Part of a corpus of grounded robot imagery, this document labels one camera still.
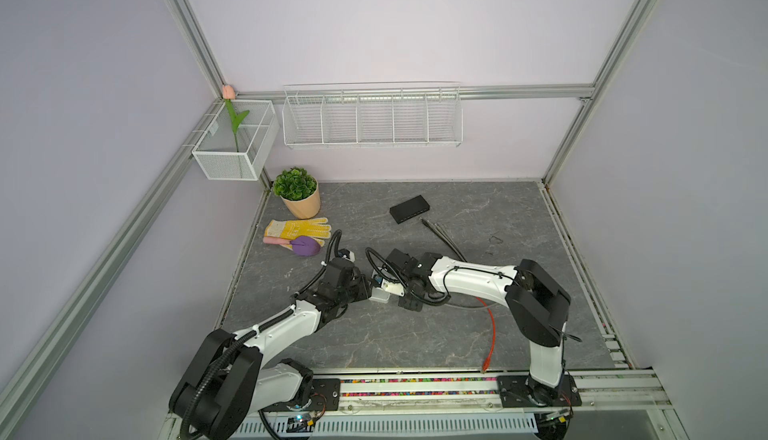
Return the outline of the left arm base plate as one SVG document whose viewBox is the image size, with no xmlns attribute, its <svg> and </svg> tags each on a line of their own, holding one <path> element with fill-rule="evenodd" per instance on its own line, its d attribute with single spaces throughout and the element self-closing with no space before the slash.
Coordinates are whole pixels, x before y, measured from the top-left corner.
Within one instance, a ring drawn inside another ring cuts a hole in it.
<svg viewBox="0 0 768 440">
<path fill-rule="evenodd" d="M 341 400 L 339 378 L 313 379 L 300 387 L 296 396 L 285 402 L 282 411 L 337 411 Z"/>
</svg>

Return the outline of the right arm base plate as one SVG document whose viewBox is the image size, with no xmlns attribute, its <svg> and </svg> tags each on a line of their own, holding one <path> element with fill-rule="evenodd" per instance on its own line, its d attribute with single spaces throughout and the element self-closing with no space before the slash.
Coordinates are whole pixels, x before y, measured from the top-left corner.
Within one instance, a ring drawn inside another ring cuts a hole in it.
<svg viewBox="0 0 768 440">
<path fill-rule="evenodd" d="M 504 408 L 577 407 L 582 399 L 574 378 L 561 376 L 556 387 L 533 380 L 529 375 L 497 377 L 499 397 Z"/>
</svg>

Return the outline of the white network switch box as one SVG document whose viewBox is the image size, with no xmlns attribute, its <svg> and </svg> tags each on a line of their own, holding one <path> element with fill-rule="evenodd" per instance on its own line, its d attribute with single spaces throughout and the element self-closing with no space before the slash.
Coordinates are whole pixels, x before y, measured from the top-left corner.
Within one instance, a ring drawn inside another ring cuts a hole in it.
<svg viewBox="0 0 768 440">
<path fill-rule="evenodd" d="M 372 302 L 386 304 L 389 302 L 391 294 L 381 288 L 373 288 L 369 300 Z"/>
</svg>

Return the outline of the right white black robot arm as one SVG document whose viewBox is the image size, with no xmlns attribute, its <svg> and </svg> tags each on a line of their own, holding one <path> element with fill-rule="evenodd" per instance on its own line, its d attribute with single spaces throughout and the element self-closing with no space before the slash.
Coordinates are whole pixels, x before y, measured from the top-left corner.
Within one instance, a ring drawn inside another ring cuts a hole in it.
<svg viewBox="0 0 768 440">
<path fill-rule="evenodd" d="M 563 355 L 571 297 L 538 263 L 487 266 L 432 253 L 416 259 L 399 250 L 370 263 L 375 284 L 403 301 L 437 307 L 460 294 L 507 306 L 530 351 L 527 378 L 510 393 L 530 406 L 580 403 Z"/>
</svg>

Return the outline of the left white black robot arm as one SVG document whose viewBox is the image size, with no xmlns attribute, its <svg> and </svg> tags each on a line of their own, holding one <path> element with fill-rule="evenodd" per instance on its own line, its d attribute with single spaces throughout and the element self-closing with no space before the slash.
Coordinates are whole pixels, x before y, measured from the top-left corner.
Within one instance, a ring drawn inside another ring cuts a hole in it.
<svg viewBox="0 0 768 440">
<path fill-rule="evenodd" d="M 272 317 L 235 333 L 210 332 L 169 399 L 181 419 L 181 439 L 227 439 L 245 417 L 303 395 L 312 373 L 283 361 L 263 366 L 298 340 L 340 318 L 352 303 L 371 297 L 374 283 L 350 260 L 333 258 Z"/>
</svg>

